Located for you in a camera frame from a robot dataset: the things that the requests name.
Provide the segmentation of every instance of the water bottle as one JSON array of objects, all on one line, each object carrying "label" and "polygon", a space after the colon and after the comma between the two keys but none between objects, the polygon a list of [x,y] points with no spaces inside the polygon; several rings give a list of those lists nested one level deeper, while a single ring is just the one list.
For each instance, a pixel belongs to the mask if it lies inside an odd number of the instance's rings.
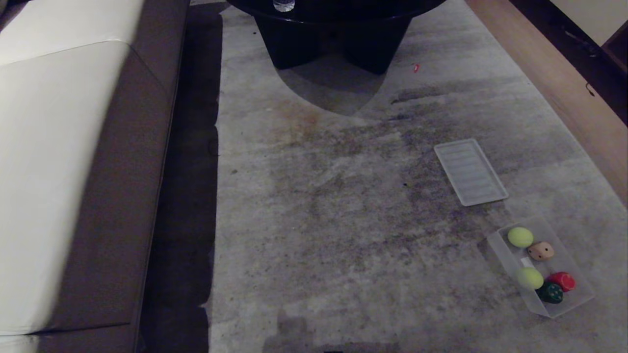
[{"label": "water bottle", "polygon": [[287,13],[295,8],[295,0],[273,0],[275,10]]}]

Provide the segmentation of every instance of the white sofa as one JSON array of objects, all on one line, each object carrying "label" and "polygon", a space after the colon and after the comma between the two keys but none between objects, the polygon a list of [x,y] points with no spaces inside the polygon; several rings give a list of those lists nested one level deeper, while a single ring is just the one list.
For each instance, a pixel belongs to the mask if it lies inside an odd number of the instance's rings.
[{"label": "white sofa", "polygon": [[0,18],[0,353],[134,350],[188,5]]}]

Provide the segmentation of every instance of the red object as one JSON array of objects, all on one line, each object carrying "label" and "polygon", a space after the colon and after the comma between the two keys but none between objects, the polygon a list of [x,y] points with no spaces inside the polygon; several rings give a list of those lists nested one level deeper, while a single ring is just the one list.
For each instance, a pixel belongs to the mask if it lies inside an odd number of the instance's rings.
[{"label": "red object", "polygon": [[576,289],[576,281],[573,277],[567,272],[556,272],[551,276],[547,277],[547,282],[556,283],[563,289],[563,292],[568,292],[570,290]]}]

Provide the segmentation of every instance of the tennis ball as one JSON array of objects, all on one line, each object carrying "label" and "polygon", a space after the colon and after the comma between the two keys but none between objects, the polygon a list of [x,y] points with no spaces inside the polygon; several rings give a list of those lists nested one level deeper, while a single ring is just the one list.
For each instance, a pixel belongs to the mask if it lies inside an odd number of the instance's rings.
[{"label": "tennis ball", "polygon": [[517,270],[517,282],[529,290],[537,290],[543,286],[543,275],[532,267],[522,267]]},{"label": "tennis ball", "polygon": [[508,231],[508,241],[516,247],[528,247],[534,242],[534,236],[526,228],[515,227]]}]

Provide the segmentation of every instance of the transparent container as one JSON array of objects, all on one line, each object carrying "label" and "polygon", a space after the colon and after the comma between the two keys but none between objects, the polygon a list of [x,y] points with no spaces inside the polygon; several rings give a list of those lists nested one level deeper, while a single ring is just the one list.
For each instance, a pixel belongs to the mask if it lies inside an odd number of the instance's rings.
[{"label": "transparent container", "polygon": [[[552,245],[555,255],[545,261],[532,260],[526,249],[513,246],[508,241],[508,231],[514,227],[525,227],[534,234],[534,242],[546,241]],[[487,237],[489,245],[497,254],[506,273],[512,278],[519,288],[521,297],[526,303],[528,310],[538,315],[549,318],[556,318],[571,309],[574,309],[585,302],[593,299],[595,292],[591,284],[586,280],[580,268],[573,261],[563,243],[558,239],[551,226],[542,217],[535,217],[524,220],[520,223],[509,225]],[[516,273],[522,267],[534,266],[542,275],[547,278],[552,273],[569,272],[576,281],[576,288],[565,293],[560,304],[545,303],[539,299],[536,292],[519,286]]]},{"label": "transparent container", "polygon": [[447,178],[463,206],[503,200],[508,192],[475,139],[434,146]]}]

